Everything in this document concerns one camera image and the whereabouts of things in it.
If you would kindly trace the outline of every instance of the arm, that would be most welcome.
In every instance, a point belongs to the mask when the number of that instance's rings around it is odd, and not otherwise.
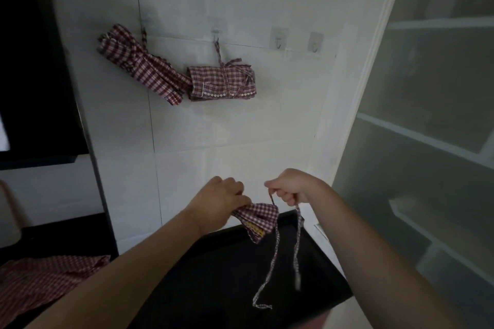
[[[373,327],[461,327],[432,286],[329,185],[295,169],[265,185],[290,206],[311,204]]]
[[[244,185],[214,177],[189,205],[156,233],[115,259],[48,308],[29,329],[125,329],[177,260],[202,235],[226,224],[251,203]]]

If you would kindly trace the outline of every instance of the black tray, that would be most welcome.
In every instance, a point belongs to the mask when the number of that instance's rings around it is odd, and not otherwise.
[[[252,298],[269,270],[274,232],[256,245],[242,226],[235,226],[196,242],[158,284],[129,327],[296,327],[352,296],[345,278],[305,229],[298,254],[302,285],[296,291],[295,211],[281,214],[278,226],[278,258],[258,301],[273,305],[272,310],[252,307]]]

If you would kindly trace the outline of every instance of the left hand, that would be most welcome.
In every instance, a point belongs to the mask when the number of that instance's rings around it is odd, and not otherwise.
[[[199,190],[183,212],[192,217],[204,235],[225,226],[233,210],[252,203],[243,193],[243,183],[232,177],[224,180],[216,176]]]

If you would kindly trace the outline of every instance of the hand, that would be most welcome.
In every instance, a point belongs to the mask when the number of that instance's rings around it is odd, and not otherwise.
[[[244,184],[233,178],[213,177],[183,210],[198,225],[201,235],[225,226],[232,211],[252,203],[242,195]]]
[[[318,178],[298,169],[286,169],[278,178],[266,181],[264,186],[269,193],[276,193],[289,206],[308,203],[307,193],[315,183],[322,183]]]

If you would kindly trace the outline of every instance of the white tiled wall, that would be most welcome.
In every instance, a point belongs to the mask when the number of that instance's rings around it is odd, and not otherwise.
[[[89,155],[73,164],[0,170],[25,215],[27,225],[103,212]]]
[[[243,180],[265,202],[264,180],[307,168],[352,0],[55,1],[120,252],[214,175]],[[220,28],[224,61],[253,66],[257,96],[173,107],[100,56],[96,37],[113,23],[138,31],[139,4],[149,50],[181,71],[217,63],[211,28]],[[290,29],[287,51],[268,49],[272,26]],[[312,31],[324,33],[316,54],[307,51]]]

